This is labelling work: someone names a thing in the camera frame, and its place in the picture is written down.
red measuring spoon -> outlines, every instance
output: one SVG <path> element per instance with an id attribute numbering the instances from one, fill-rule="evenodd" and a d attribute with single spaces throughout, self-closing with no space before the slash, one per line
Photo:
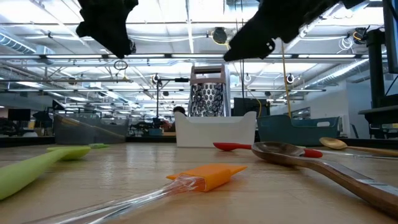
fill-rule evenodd
<path id="1" fill-rule="evenodd" d="M 232 151 L 235 149 L 249 149 L 251 150 L 251 145 L 248 144 L 238 144 L 238 143 L 228 143 L 228 142 L 214 142 L 213 143 L 214 147 L 217 149 L 221 149 L 223 151 Z M 314 150 L 314 149 L 303 149 L 304 154 L 302 156 L 304 157 L 310 157 L 310 158 L 321 158 L 323 156 L 322 152 Z"/>

green spatula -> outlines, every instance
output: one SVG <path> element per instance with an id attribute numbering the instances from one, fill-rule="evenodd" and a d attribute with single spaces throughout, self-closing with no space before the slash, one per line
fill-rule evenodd
<path id="1" fill-rule="evenodd" d="M 20 191 L 60 159 L 74 160 L 85 156 L 89 146 L 48 148 L 48 153 L 0 168 L 0 200 Z"/>

white container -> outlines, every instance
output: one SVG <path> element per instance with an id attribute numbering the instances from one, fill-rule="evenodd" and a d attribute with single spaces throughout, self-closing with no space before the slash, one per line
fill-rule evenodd
<path id="1" fill-rule="evenodd" d="M 214 147 L 213 142 L 253 144 L 256 112 L 243 117 L 186 117 L 175 113 L 177 147 Z"/>

black pole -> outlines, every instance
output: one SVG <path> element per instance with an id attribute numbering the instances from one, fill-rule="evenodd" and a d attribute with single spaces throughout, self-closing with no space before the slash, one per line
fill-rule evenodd
<path id="1" fill-rule="evenodd" d="M 372 108 L 382 107 L 381 98 L 384 97 L 384 75 L 381 45 L 385 43 L 384 32 L 379 29 L 368 32 L 366 46 L 369 49 L 369 65 L 371 77 Z"/>
<path id="2" fill-rule="evenodd" d="M 159 118 L 159 78 L 156 81 L 156 118 Z"/>

wooden tabletop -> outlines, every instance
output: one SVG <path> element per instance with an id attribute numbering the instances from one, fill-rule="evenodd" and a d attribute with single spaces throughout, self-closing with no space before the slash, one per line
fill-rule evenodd
<path id="1" fill-rule="evenodd" d="M 48 146 L 0 149 L 0 167 L 42 154 Z M 398 161 L 325 156 L 398 186 Z M 268 164 L 251 151 L 178 149 L 174 143 L 128 143 L 58 162 L 41 178 L 0 201 L 0 223 L 21 223 L 156 189 L 166 175 L 209 163 L 248 168 L 208 193 L 154 202 L 122 223 L 398 223 L 326 177 Z"/>

